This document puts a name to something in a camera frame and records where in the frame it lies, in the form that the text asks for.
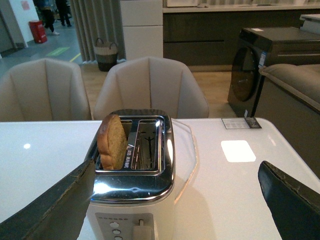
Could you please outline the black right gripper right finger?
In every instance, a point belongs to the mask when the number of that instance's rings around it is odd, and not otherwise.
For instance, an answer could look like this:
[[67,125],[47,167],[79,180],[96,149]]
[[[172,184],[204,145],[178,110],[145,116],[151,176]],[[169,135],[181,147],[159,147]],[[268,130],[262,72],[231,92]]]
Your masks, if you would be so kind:
[[320,238],[320,194],[268,161],[258,169],[264,200],[283,240]]

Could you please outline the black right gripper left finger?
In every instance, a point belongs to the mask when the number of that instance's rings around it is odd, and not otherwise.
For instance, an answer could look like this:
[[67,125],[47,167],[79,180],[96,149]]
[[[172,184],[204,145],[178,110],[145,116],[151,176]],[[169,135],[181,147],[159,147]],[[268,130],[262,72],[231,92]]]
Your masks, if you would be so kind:
[[2,240],[76,240],[95,180],[95,162],[85,160],[46,192],[0,224]]

